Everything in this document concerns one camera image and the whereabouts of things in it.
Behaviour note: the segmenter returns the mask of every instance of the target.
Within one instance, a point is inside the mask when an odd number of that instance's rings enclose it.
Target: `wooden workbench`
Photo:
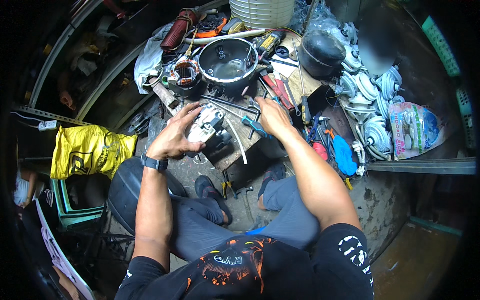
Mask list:
[[[290,33],[290,32],[287,32],[285,39],[281,43],[281,45],[287,47],[290,51],[293,51],[292,38],[296,40],[297,46],[298,46],[300,44],[300,37],[293,34],[293,33]],[[307,73],[307,71],[304,68],[302,68],[302,75],[303,75],[303,82],[304,82],[304,85],[305,85],[306,95],[308,95],[308,96],[311,95],[317,88],[319,88],[322,85],[322,83],[320,81],[318,81],[316,79],[313,79]],[[273,74],[269,74],[269,76],[273,80],[273,82],[275,82]],[[156,80],[156,78],[152,78],[150,80],[150,82],[153,82],[154,80]],[[162,96],[162,93],[159,91],[157,85],[158,84],[155,84],[155,85],[152,86],[153,91],[158,95],[160,100],[162,100],[166,104],[169,112],[172,115],[175,115],[178,112],[178,109],[177,108],[175,108],[175,109],[171,108],[171,106],[172,106],[171,105],[171,98],[170,98],[170,100],[168,100],[168,99],[165,100],[165,97]],[[297,102],[297,104],[300,104],[300,102],[301,102],[300,96],[302,94],[302,90],[301,90],[301,82],[300,82],[300,73],[299,73],[298,68],[290,75],[290,77],[288,77],[288,85],[290,86],[292,94],[295,98],[295,102]],[[264,88],[260,84],[260,82],[258,80],[256,80],[256,81],[252,82],[252,84],[249,88],[248,94],[252,95],[252,96],[261,96],[262,93],[263,93],[263,89]],[[206,103],[208,101],[205,100],[205,99],[201,99],[200,102],[201,103]],[[245,99],[242,99],[242,100],[240,100],[238,102],[235,102],[235,103],[239,104],[239,105],[242,105],[242,106],[245,106],[245,107],[248,106],[248,103]],[[237,109],[237,108],[233,108],[233,107],[230,107],[230,106],[228,106],[227,108],[236,112],[236,113],[238,113],[241,116],[244,116],[245,114],[247,114],[252,119],[254,119],[254,117],[255,117],[254,114],[245,112],[245,111]],[[260,136],[256,133],[253,134],[252,139],[250,139],[250,140],[248,139],[248,134],[250,132],[250,127],[242,124],[241,120],[237,116],[234,116],[230,112],[225,111],[225,118],[230,120],[233,127],[237,131],[237,134],[239,135],[240,141],[243,145],[243,148],[244,148],[245,152],[247,152],[248,149],[250,149],[255,143],[257,143],[260,140]],[[227,170],[239,158],[240,158],[240,163],[243,163],[243,161],[241,159],[241,151],[240,151],[239,143],[236,141],[235,135],[233,134],[231,128],[229,127],[229,125],[226,121],[223,122],[223,127],[232,135],[232,137],[233,137],[232,141],[230,142],[229,145],[225,146],[220,151],[217,151],[217,152],[214,152],[214,153],[211,153],[211,154],[207,155],[207,158],[210,160],[210,162],[220,172]]]

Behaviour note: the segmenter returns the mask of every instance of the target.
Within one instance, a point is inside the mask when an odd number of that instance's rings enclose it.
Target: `yellow bag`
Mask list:
[[[108,131],[98,125],[63,128],[57,133],[50,177],[102,173],[112,180],[120,164],[133,155],[137,136]]]

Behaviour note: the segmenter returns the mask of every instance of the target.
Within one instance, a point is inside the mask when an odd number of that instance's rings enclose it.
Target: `green plastic basket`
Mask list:
[[[460,68],[458,67],[455,57],[452,54],[452,50],[445,40],[444,35],[442,35],[440,29],[438,29],[437,24],[435,24],[433,21],[432,17],[428,16],[425,22],[423,22],[421,28],[432,43],[435,51],[437,51],[437,54],[440,57],[442,64],[444,64],[448,76],[459,76]]]
[[[464,89],[457,89],[456,99],[462,116],[463,128],[465,130],[465,143],[467,148],[475,149],[475,131],[473,130],[472,104],[470,97]]]

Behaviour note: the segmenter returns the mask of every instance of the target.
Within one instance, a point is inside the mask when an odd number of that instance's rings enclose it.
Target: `electrical outlet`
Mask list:
[[[57,129],[57,120],[45,121],[38,125],[39,131],[54,130]]]

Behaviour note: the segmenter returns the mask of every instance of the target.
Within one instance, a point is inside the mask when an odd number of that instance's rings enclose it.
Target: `white cylindrical container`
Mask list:
[[[229,0],[232,14],[249,29],[286,26],[293,15],[295,0]]]

